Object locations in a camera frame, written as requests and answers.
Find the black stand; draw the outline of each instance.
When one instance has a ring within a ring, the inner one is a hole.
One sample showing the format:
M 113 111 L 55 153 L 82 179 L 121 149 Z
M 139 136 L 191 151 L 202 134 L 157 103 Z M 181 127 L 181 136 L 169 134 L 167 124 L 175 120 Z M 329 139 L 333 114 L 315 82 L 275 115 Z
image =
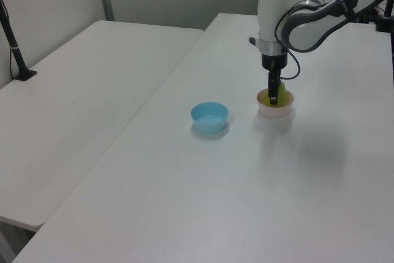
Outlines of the black stand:
M 378 16 L 376 23 L 376 31 L 393 33 L 394 17 L 392 17 L 394 0 L 387 0 L 386 9 L 383 16 Z
M 18 67 L 19 67 L 19 75 L 17 75 L 14 79 L 16 80 L 21 80 L 21 81 L 26 81 L 35 74 L 37 74 L 37 71 L 29 70 L 26 67 L 25 61 L 23 60 L 22 53 L 20 52 L 17 40 L 15 39 L 14 32 L 12 32 L 11 25 L 10 25 L 10 20 L 8 18 L 8 15 L 6 13 L 5 7 L 3 7 L 3 2 L 0 0 L 0 22 L 1 26 L 6 34 L 8 43 L 10 45 L 10 49 L 12 53 L 14 54 L 15 61 L 17 61 Z

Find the white table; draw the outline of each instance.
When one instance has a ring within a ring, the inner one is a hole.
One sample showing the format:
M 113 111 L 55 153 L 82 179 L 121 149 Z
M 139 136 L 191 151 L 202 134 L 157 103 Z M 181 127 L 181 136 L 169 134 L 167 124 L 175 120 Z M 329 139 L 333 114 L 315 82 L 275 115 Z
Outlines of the white table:
M 97 22 L 0 90 L 0 221 L 37 231 L 201 36 Z
M 220 14 L 15 263 L 392 263 L 390 35 L 349 24 L 298 54 L 272 119 L 257 30 Z M 190 119 L 208 100 L 230 111 L 213 136 Z

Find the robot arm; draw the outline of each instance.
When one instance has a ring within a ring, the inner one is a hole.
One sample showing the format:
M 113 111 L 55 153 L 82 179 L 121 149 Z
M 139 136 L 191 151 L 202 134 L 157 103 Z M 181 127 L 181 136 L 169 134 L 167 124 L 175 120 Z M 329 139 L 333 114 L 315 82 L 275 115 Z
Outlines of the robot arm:
M 332 32 L 382 1 L 334 0 L 324 5 L 322 0 L 259 0 L 258 47 L 262 53 L 263 67 L 270 72 L 268 96 L 271 104 L 278 103 L 280 73 L 287 65 L 287 48 L 311 52 Z

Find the equipment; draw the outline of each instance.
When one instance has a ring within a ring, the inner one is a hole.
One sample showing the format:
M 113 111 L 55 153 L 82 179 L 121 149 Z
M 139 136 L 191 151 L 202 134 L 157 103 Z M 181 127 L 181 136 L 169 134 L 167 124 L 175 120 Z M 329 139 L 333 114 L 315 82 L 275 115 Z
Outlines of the equipment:
M 37 71 L 29 70 L 26 67 L 25 61 L 22 57 L 22 53 L 20 52 L 19 49 L 19 45 L 17 43 L 17 40 L 15 39 L 14 33 L 12 32 L 10 19 L 3 0 L 0 0 L 0 23 L 6 34 L 8 43 L 10 45 L 10 61 L 11 61 L 11 52 L 12 52 L 14 54 L 15 60 L 17 61 L 19 67 L 19 74 L 12 79 L 26 81 L 31 77 L 33 77 L 35 74 L 37 74 Z
M 311 52 L 335 30 L 370 11 L 384 0 L 259 0 L 259 37 L 252 43 L 262 54 L 262 65 L 269 71 L 268 96 L 278 104 L 281 70 L 289 51 Z

